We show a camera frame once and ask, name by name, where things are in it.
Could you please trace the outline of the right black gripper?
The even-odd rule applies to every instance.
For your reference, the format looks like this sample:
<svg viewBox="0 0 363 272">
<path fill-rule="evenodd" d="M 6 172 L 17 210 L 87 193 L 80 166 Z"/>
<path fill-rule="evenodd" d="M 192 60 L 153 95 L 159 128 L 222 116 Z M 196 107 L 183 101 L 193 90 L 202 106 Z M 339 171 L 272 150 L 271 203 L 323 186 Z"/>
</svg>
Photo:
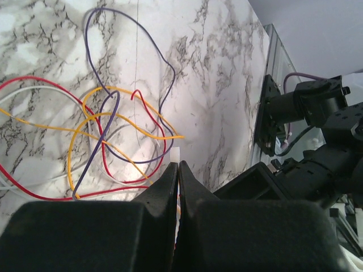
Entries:
<svg viewBox="0 0 363 272">
<path fill-rule="evenodd" d="M 362 149 L 324 144 L 305 151 L 301 161 L 289 159 L 272 173 L 255 164 L 214 192 L 224 200 L 306 200 L 323 209 L 343 194 L 362 193 Z"/>
</svg>

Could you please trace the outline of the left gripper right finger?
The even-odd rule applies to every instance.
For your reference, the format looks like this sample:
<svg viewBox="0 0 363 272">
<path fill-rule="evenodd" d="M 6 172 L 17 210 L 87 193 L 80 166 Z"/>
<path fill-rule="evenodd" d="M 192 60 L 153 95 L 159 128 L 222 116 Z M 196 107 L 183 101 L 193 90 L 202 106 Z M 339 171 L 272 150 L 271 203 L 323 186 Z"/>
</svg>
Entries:
<svg viewBox="0 0 363 272">
<path fill-rule="evenodd" d="M 174 271 L 348 271 L 323 210 L 308 201 L 221 200 L 179 165 Z"/>
</svg>

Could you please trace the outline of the white zip tie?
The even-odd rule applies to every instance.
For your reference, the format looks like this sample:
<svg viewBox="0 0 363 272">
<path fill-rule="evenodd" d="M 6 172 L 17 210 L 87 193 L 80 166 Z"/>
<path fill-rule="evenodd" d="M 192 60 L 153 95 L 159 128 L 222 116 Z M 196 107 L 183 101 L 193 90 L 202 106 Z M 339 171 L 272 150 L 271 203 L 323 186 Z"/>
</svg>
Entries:
<svg viewBox="0 0 363 272">
<path fill-rule="evenodd" d="M 171 147 L 170 162 L 178 164 L 180 163 L 180 147 Z"/>
</svg>

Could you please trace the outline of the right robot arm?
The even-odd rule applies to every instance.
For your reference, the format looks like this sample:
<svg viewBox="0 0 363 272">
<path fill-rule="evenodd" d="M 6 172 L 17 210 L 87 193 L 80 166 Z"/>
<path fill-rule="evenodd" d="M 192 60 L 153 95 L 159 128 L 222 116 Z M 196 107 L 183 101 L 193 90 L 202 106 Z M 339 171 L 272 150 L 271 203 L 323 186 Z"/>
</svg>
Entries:
<svg viewBox="0 0 363 272">
<path fill-rule="evenodd" d="M 308 130 L 319 128 L 325 143 L 305 150 L 300 161 L 287 158 L 276 172 L 257 163 L 215 195 L 232 200 L 308 200 L 327 209 L 343 194 L 362 193 L 362 104 L 348 105 L 349 92 L 337 76 L 298 83 L 293 92 L 281 94 L 267 75 L 255 130 L 262 152 L 275 156 L 279 129 L 301 120 Z"/>
</svg>

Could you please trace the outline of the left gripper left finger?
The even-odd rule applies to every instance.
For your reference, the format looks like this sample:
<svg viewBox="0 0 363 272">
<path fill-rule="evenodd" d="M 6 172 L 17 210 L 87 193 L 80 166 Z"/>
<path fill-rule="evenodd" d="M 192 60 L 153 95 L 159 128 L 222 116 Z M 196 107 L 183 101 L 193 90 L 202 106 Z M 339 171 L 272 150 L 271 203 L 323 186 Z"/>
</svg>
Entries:
<svg viewBox="0 0 363 272">
<path fill-rule="evenodd" d="M 178 165 L 132 201 L 29 202 L 1 235 L 2 271 L 169 271 Z"/>
</svg>

